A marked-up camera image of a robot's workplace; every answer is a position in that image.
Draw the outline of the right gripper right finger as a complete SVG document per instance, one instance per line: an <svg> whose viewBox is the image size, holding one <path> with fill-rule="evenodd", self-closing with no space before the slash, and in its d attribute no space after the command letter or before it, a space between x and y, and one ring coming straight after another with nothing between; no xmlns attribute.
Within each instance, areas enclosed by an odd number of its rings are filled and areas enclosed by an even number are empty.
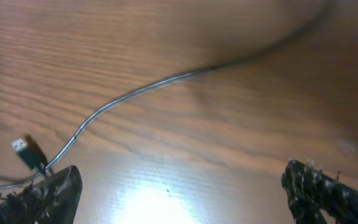
<svg viewBox="0 0 358 224"><path fill-rule="evenodd" d="M316 170L290 160L281 177L295 223L326 223L324 210L336 223L358 223L358 191Z"/></svg>

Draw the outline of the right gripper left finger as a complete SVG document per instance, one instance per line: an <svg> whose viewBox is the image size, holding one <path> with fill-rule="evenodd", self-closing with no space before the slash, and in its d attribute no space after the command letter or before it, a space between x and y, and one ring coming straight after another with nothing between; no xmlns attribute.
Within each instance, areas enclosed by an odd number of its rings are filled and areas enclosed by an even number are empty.
<svg viewBox="0 0 358 224"><path fill-rule="evenodd" d="M68 166L22 192L0 195L0 224L72 224L83 189L77 166Z"/></svg>

